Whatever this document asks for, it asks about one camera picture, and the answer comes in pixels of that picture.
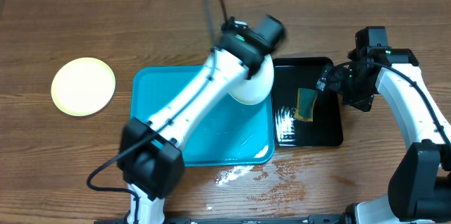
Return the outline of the white plate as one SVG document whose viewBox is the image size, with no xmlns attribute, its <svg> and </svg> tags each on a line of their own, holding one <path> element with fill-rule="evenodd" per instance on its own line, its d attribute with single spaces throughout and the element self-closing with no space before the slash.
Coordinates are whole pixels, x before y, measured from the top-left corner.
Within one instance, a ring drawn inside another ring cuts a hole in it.
<svg viewBox="0 0 451 224">
<path fill-rule="evenodd" d="M 264 57 L 260 69 L 249 80 L 243 80 L 233 87 L 229 94 L 244 105 L 261 103 L 270 93 L 274 81 L 273 59 L 270 54 Z"/>
</svg>

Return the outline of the green yellow sponge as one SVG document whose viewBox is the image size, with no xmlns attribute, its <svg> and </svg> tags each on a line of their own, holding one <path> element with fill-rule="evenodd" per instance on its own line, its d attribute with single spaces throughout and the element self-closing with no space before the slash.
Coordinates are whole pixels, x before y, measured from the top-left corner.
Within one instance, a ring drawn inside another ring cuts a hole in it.
<svg viewBox="0 0 451 224">
<path fill-rule="evenodd" d="M 294 118 L 304 122 L 312 122 L 317 91 L 313 89 L 299 88 L 297 91 L 297 105 Z"/>
</svg>

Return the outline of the yellow-green plate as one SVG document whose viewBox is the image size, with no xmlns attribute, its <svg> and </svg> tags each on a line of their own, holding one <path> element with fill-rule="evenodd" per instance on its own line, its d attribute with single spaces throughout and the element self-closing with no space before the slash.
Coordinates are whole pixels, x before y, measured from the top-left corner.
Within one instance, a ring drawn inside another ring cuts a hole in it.
<svg viewBox="0 0 451 224">
<path fill-rule="evenodd" d="M 116 77 L 98 58 L 82 57 L 65 64 L 55 74 L 51 98 L 55 106 L 70 116 L 90 116 L 112 99 Z"/>
</svg>

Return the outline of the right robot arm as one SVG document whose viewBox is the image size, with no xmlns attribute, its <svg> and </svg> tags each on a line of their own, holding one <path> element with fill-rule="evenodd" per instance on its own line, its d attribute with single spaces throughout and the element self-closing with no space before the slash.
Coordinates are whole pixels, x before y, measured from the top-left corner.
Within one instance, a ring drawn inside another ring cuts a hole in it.
<svg viewBox="0 0 451 224">
<path fill-rule="evenodd" d="M 450 123 L 423 81 L 409 49 L 354 49 L 348 61 L 328 64 L 316 83 L 361 111 L 380 94 L 392 111 L 407 149 L 388 184 L 372 201 L 348 207 L 348 223 L 446 223 L 450 221 Z"/>
</svg>

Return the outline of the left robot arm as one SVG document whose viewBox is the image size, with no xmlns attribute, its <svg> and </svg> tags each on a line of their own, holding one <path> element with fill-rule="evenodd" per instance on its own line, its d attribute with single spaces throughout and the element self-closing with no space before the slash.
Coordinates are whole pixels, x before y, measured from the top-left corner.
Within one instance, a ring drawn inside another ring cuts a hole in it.
<svg viewBox="0 0 451 224">
<path fill-rule="evenodd" d="M 118 167 L 131 191 L 127 223 L 162 223 L 164 199 L 179 183 L 182 150 L 203 117 L 225 96 L 244 105 L 261 103 L 273 84 L 271 53 L 285 29 L 235 22 L 223 27 L 218 45 L 195 78 L 145 123 L 124 127 Z"/>
</svg>

